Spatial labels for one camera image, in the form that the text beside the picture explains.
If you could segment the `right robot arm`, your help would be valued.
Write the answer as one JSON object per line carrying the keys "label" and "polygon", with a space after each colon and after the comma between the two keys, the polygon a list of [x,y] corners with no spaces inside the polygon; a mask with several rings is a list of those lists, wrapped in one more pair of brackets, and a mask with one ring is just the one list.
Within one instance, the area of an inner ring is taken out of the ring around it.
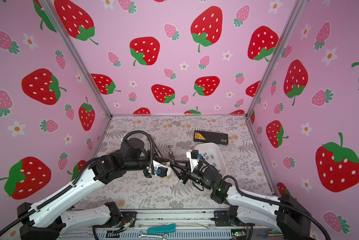
{"label": "right robot arm", "polygon": [[273,228],[287,240],[310,240],[311,225],[325,239],[326,229],[292,196],[270,197],[240,189],[238,181],[227,174],[222,154],[215,149],[189,150],[184,161],[173,160],[171,169],[184,184],[191,181],[211,190],[211,199],[235,209],[233,216],[245,224]]}

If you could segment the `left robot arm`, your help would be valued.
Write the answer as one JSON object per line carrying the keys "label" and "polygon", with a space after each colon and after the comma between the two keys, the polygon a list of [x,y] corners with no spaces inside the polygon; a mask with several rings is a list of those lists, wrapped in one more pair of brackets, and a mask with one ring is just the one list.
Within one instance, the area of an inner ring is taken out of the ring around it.
{"label": "left robot arm", "polygon": [[170,175],[169,159],[161,157],[151,135],[132,131],[122,139],[119,150],[87,161],[72,181],[37,203],[17,208],[18,218],[0,231],[0,237],[18,224],[22,240],[56,240],[60,235],[87,226],[111,227],[122,219],[115,203],[98,210],[71,213],[81,199],[121,178],[128,171],[142,171],[146,178]]}

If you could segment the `black stapler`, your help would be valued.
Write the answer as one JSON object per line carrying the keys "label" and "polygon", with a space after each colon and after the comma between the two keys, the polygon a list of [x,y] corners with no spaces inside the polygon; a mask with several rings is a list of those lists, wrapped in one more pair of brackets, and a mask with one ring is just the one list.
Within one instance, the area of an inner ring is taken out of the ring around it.
{"label": "black stapler", "polygon": [[175,164],[177,162],[177,160],[171,160],[169,155],[168,157],[165,157],[161,151],[159,150],[158,146],[156,145],[156,143],[153,141],[152,142],[152,147],[153,150],[149,153],[149,159],[152,157],[152,159],[160,164]]}

